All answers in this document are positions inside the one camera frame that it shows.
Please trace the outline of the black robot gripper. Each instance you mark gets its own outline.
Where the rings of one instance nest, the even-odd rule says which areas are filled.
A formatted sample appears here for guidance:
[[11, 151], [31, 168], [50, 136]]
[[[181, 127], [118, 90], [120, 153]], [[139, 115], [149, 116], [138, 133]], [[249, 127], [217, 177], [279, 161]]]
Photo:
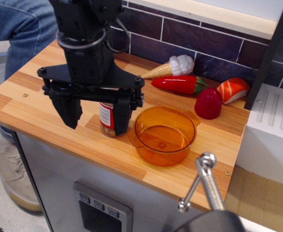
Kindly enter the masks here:
[[72, 129], [82, 115], [80, 100], [113, 103], [116, 136], [127, 132], [131, 108], [142, 107], [144, 79], [117, 66], [109, 40], [75, 40], [58, 36], [66, 63], [41, 67], [43, 90], [64, 124]]

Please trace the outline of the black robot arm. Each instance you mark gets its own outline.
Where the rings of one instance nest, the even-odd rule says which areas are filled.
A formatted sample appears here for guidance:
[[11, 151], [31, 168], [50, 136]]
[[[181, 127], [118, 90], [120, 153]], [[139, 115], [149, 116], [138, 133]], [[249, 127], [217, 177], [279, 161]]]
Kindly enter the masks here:
[[144, 79], [115, 64], [110, 24], [120, 23], [119, 0], [53, 0], [58, 31], [66, 63], [42, 67], [37, 74], [63, 122], [76, 128], [82, 115], [81, 101], [100, 104], [102, 132], [124, 135], [132, 111], [142, 107]]

